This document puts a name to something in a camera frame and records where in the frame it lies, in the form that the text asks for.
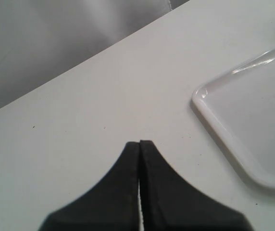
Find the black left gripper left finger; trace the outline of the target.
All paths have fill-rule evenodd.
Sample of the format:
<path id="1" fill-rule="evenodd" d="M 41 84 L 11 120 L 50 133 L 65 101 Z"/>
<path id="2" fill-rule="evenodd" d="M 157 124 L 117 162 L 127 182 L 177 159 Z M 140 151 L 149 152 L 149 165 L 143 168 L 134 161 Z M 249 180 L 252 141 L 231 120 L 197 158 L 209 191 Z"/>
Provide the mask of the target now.
<path id="1" fill-rule="evenodd" d="M 87 193 L 47 216 L 41 231 L 138 231 L 139 143 L 127 142 Z"/>

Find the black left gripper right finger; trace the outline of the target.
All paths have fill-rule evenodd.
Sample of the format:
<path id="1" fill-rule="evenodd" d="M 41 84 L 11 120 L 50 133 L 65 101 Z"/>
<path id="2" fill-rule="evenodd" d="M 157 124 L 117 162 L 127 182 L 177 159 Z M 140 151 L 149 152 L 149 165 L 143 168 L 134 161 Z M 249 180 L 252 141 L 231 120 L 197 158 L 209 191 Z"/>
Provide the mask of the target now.
<path id="1" fill-rule="evenodd" d="M 140 198 L 146 231 L 251 231 L 240 212 L 186 182 L 152 141 L 140 141 Z"/>

